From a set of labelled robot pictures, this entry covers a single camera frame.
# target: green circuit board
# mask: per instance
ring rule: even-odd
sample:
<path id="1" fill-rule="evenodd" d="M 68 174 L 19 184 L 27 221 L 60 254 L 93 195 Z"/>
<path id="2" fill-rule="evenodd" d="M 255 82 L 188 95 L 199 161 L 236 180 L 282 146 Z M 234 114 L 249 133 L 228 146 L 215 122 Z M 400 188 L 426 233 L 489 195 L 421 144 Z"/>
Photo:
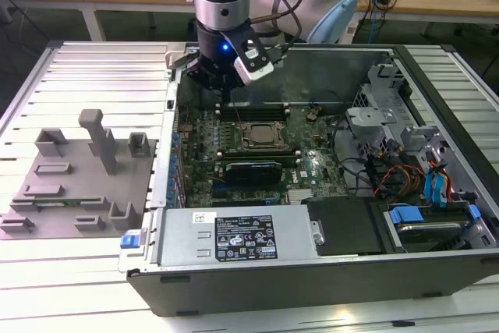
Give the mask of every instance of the green circuit board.
<path id="1" fill-rule="evenodd" d="M 327 141 L 331 117 L 307 120 L 310 106 L 291 107 L 290 111 L 283 122 L 221 122 L 214 111 L 197 110 L 189 113 L 188 122 L 180 121 L 187 175 L 186 207 L 230 206 L 231 202 L 235 202 L 234 205 L 292 204 L 289 190 L 311 192 L 314 197 L 346 195 L 348 187 Z M 268 150 L 269 143 L 274 151 L 299 151 L 296 156 L 283 157 L 286 161 L 293 160 L 294 165 L 282 169 L 278 183 L 258 189 L 220 189 L 225 181 L 218 170 L 233 162 L 220 160 L 220 150 L 244 153 L 244 157 L 234 161 L 258 162 L 261 158 L 254 155 L 258 155 L 262 147 Z M 279 157 L 272 161 L 281 162 Z"/>

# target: table leg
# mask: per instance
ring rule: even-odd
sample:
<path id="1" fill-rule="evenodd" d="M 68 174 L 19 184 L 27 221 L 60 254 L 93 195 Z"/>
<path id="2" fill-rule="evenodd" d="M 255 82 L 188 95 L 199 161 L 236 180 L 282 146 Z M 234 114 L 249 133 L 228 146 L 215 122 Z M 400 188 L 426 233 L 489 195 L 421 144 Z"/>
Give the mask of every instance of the table leg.
<path id="1" fill-rule="evenodd" d="M 95 11 L 93 9 L 82 9 L 81 13 L 83 14 L 83 18 L 85 19 L 85 24 L 87 25 L 90 39 L 93 42 L 105 41 L 106 36 L 104 34 L 104 30 L 102 29 L 101 23 L 95 15 Z"/>
<path id="2" fill-rule="evenodd" d="M 156 29 L 156 19 L 154 18 L 154 12 L 147 13 L 147 20 L 149 21 L 149 29 Z"/>
<path id="3" fill-rule="evenodd" d="M 423 37 L 428 37 L 428 34 L 431 31 L 431 28 L 434 27 L 434 24 L 435 23 L 427 23 L 426 26 L 424 27 L 424 29 L 421 31 L 421 35 Z"/>
<path id="4" fill-rule="evenodd" d="M 345 32 L 338 40 L 339 44 L 352 44 L 353 38 L 356 35 L 357 26 L 359 21 L 363 18 L 362 12 L 355 12 L 349 25 L 346 27 Z"/>
<path id="5" fill-rule="evenodd" d="M 0 23 L 11 23 L 12 17 L 10 16 L 9 9 L 0 5 Z"/>

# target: motherboard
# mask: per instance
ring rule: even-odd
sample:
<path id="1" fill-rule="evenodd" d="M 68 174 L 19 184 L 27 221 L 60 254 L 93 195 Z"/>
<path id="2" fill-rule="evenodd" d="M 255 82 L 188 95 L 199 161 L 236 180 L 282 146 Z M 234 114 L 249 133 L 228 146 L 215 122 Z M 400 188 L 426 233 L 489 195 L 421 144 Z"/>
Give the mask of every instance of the motherboard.
<path id="1" fill-rule="evenodd" d="M 300 204 L 346 195 L 317 106 L 218 106 L 179 113 L 185 207 Z"/>

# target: sticker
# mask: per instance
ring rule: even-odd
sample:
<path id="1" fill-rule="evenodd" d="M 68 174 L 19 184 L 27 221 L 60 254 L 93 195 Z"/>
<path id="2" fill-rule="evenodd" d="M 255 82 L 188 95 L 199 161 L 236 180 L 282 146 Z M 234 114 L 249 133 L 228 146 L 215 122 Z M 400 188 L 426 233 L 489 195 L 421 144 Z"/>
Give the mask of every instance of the sticker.
<path id="1" fill-rule="evenodd" d="M 213 224 L 216 212 L 193 212 L 193 224 Z"/>
<path id="2" fill-rule="evenodd" d="M 213 219 L 215 222 L 215 257 L 218 261 L 278 258 L 272 216 L 235 218 L 214 216 Z"/>

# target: floor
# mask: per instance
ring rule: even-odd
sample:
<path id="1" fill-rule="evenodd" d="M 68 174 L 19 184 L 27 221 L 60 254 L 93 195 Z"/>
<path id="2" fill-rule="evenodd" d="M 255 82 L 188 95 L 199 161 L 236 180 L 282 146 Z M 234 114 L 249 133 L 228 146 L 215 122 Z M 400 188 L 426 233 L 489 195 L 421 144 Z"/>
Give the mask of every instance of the floor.
<path id="1" fill-rule="evenodd" d="M 83 18 L 78 11 L 29 10 L 27 15 L 52 39 L 67 41 L 90 40 Z M 155 14 L 157 27 L 149 28 L 146 13 L 100 12 L 108 41 L 192 41 L 187 30 L 192 14 Z M 360 30 L 355 43 L 367 43 L 369 24 Z M 421 35 L 423 23 L 387 21 L 375 33 L 379 44 L 450 44 L 478 72 L 482 73 L 490 60 L 499 53 L 499 38 L 490 31 L 493 26 L 464 25 L 460 35 L 455 35 L 455 24 L 436 23 L 427 37 Z M 12 14 L 12 23 L 0 27 L 0 115 L 22 85 L 37 61 L 36 53 L 25 46 L 43 51 L 44 38 L 30 25 L 20 12 Z M 499 91 L 499 61 L 495 62 L 485 77 L 486 82 Z"/>

